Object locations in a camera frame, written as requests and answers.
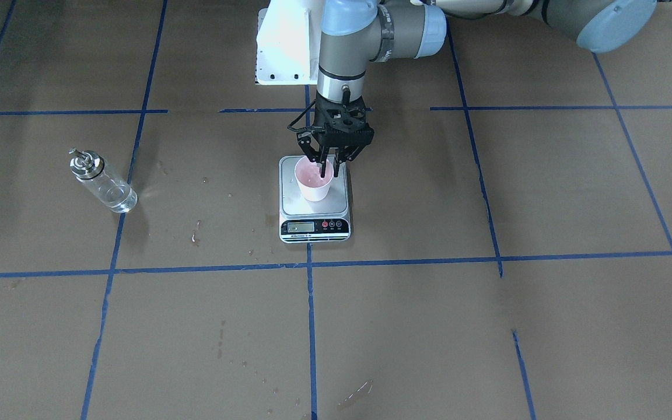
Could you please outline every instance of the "light blue joint cap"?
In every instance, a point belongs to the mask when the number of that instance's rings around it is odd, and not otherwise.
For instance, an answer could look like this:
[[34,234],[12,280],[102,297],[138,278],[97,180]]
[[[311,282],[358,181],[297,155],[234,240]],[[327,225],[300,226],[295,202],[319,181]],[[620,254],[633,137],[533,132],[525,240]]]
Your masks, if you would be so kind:
[[642,30],[656,6],[656,0],[616,0],[584,26],[577,45],[593,53],[616,50]]
[[445,21],[445,12],[437,6],[424,5],[424,33],[422,34],[422,43],[419,45],[419,52],[416,57],[427,57],[437,54],[447,33],[447,22]]
[[378,0],[325,0],[320,30],[343,36],[362,31],[378,16]]

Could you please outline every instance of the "kitchen scale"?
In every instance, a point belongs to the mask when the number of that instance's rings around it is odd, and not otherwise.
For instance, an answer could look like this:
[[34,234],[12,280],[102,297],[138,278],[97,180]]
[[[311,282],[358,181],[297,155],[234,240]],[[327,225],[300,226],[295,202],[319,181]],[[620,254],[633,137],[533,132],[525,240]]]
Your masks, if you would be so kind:
[[[346,241],[352,236],[349,215],[347,164],[341,164],[325,199],[310,202],[302,198],[294,165],[302,156],[285,156],[279,161],[279,237],[283,242]],[[333,162],[333,155],[328,157]]]

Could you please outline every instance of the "robotic arm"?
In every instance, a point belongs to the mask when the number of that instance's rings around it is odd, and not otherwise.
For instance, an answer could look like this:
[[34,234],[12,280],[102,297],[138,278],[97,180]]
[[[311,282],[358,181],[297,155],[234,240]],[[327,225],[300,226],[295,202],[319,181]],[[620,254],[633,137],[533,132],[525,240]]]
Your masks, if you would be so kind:
[[[354,160],[375,135],[362,99],[368,63],[434,55],[445,42],[446,14],[465,19],[527,15],[582,48],[604,53],[634,37],[655,7],[656,0],[325,0],[317,95],[288,128],[310,161],[321,164],[321,176],[335,149],[338,176],[341,163]],[[294,128],[312,107],[313,124]]]

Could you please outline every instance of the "clear bottle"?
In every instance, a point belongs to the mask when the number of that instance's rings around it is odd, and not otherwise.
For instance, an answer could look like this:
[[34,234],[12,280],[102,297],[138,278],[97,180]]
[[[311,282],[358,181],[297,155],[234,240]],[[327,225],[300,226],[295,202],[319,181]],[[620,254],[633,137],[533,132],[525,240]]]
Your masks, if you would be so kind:
[[136,191],[100,155],[74,148],[69,154],[74,156],[69,165],[74,176],[112,212],[126,213],[134,208],[138,201]]

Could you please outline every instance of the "white cup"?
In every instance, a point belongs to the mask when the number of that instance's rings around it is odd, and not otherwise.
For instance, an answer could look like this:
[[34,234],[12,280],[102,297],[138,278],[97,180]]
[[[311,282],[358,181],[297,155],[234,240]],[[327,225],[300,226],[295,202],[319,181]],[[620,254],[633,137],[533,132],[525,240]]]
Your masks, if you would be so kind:
[[305,200],[320,201],[326,198],[334,178],[334,165],[330,160],[325,163],[325,178],[320,177],[320,166],[317,162],[310,162],[307,156],[302,156],[294,165],[294,177]]

